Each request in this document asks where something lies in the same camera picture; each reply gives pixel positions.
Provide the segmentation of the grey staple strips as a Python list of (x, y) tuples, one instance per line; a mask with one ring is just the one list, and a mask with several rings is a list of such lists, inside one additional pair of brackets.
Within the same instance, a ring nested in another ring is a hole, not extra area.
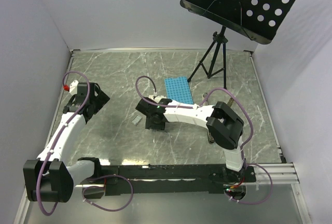
[(142, 120), (142, 116), (140, 116), (140, 115), (136, 115), (135, 117), (134, 117), (134, 119), (131, 121), (131, 123), (133, 124), (133, 125), (135, 125), (135, 126), (137, 126), (138, 124), (139, 124), (139, 122)]

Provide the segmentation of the black beige stapler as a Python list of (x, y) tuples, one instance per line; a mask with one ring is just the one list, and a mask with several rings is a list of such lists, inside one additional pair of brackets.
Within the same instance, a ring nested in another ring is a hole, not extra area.
[[(205, 93), (203, 93), (203, 95), (202, 95), (202, 99), (205, 99), (205, 97), (207, 96), (207, 92), (205, 92)], [(204, 104), (203, 104), (204, 106), (208, 106), (209, 105), (209, 100), (207, 99), (205, 102), (204, 102)], [(208, 143), (209, 144), (213, 144), (214, 143), (214, 139), (213, 139), (213, 137), (212, 137), (212, 135), (211, 135), (211, 133), (209, 132), (209, 131), (207, 131), (207, 140), (208, 140)]]

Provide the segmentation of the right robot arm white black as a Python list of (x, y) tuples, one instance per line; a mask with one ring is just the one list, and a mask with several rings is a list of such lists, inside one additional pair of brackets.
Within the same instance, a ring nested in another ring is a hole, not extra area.
[(226, 103), (199, 107), (166, 98), (158, 100), (144, 97), (136, 106), (136, 110), (146, 117), (146, 129), (164, 130), (165, 124), (171, 122), (203, 127), (224, 151), (227, 177), (239, 181), (244, 176), (241, 155), (244, 121)]

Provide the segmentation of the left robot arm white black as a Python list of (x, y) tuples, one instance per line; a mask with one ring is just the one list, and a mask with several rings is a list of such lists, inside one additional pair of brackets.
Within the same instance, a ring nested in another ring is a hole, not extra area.
[(71, 98), (64, 106), (61, 121), (51, 141), (35, 160), (27, 160), (23, 174), (27, 198), (36, 202), (67, 202), (76, 185), (84, 181), (95, 184), (103, 176), (98, 158), (80, 158), (72, 166), (65, 161), (81, 130), (109, 101), (97, 83), (70, 84)]

